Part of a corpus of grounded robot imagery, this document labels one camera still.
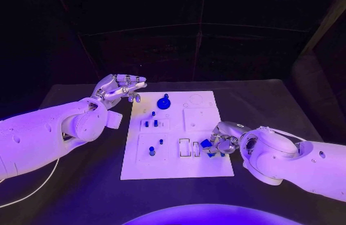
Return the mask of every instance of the robotic hand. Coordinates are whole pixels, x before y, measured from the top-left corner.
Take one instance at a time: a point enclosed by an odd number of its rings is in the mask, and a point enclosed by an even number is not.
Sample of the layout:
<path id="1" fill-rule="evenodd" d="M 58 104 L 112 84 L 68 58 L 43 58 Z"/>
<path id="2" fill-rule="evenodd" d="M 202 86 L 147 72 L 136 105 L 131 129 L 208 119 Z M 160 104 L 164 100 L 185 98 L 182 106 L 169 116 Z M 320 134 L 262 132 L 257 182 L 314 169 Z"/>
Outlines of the robotic hand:
<path id="1" fill-rule="evenodd" d="M 301 141 L 293 143 L 283 135 Z M 228 121 L 218 123 L 210 142 L 200 145 L 209 154 L 231 154 L 239 149 L 242 165 L 264 183 L 280 185 L 285 179 L 307 192 L 346 202 L 345 145 L 306 141 L 264 126 L 251 130 Z"/>
<path id="2" fill-rule="evenodd" d="M 0 121 L 0 180 L 25 174 L 94 141 L 104 128 L 117 129 L 123 115 L 108 111 L 120 102 L 141 101 L 134 92 L 146 78 L 110 74 L 91 97 Z"/>

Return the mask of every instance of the white board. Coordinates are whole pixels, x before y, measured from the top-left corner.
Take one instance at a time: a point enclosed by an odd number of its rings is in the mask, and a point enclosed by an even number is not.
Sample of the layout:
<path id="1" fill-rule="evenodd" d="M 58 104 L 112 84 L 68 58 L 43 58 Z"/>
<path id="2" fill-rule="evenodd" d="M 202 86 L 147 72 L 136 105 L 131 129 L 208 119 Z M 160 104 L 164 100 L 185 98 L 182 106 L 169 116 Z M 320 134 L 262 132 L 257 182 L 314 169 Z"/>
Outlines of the white board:
<path id="1" fill-rule="evenodd" d="M 164 94 L 170 107 L 161 110 L 157 100 Z M 140 103 L 134 102 L 131 108 L 120 179 L 234 176 L 229 155 L 209 158 L 200 147 L 219 121 L 212 91 L 140 92 Z"/>

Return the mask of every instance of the gray table surface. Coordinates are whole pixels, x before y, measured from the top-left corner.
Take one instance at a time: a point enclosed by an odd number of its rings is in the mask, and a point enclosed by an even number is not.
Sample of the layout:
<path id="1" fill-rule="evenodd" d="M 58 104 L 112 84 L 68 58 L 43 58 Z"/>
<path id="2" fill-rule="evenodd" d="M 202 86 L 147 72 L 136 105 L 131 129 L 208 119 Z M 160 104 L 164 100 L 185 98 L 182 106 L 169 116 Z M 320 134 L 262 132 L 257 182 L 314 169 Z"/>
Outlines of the gray table surface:
<path id="1" fill-rule="evenodd" d="M 78 101 L 95 85 L 55 85 L 40 108 Z M 270 126 L 307 140 L 321 141 L 283 81 L 148 83 L 140 92 L 213 91 L 222 121 L 249 128 Z M 262 210 L 303 224 L 345 224 L 346 203 L 306 192 L 288 181 L 262 183 L 231 154 L 234 177 L 120 180 L 131 104 L 123 99 L 111 109 L 123 114 L 118 130 L 61 158 L 39 192 L 0 209 L 0 224 L 123 224 L 156 210 L 187 204 L 228 204 Z M 0 184 L 0 204 L 29 194 L 46 179 L 55 163 Z"/>

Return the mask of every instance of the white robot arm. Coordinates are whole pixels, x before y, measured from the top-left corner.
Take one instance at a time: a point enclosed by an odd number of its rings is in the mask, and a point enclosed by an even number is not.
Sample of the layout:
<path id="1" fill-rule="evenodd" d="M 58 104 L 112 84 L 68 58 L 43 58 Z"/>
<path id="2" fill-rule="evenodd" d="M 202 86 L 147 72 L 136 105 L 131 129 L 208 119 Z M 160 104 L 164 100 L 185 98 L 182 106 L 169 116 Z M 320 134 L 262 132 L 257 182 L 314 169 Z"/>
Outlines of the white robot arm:
<path id="1" fill-rule="evenodd" d="M 285 137 L 301 141 L 293 143 Z M 234 122 L 219 122 L 210 142 L 200 144 L 206 153 L 231 154 L 239 149 L 244 167 L 264 183 L 288 180 L 307 192 L 346 202 L 346 146 L 306 141 L 268 127 L 251 130 Z"/>
<path id="2" fill-rule="evenodd" d="M 0 122 L 0 180 L 25 174 L 94 141 L 104 128 L 117 129 L 123 115 L 108 111 L 120 102 L 141 101 L 136 89 L 146 78 L 110 74 L 97 84 L 91 97 L 49 107 Z"/>

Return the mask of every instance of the blue knob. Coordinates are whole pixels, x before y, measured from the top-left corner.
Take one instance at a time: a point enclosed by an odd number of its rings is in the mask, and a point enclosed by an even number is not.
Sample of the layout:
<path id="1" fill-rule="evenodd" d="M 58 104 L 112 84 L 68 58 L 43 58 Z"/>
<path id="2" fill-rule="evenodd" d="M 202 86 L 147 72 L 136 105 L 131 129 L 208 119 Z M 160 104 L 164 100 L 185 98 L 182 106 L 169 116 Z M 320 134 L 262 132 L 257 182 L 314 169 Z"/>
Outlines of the blue knob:
<path id="1" fill-rule="evenodd" d="M 164 110 L 170 107 L 170 105 L 172 101 L 169 100 L 169 94 L 164 94 L 164 97 L 157 101 L 157 107 Z"/>
<path id="2" fill-rule="evenodd" d="M 150 155 L 150 156 L 154 156 L 154 155 L 156 155 L 156 150 L 154 150 L 154 147 L 153 147 L 153 146 L 148 148 L 148 155 Z"/>

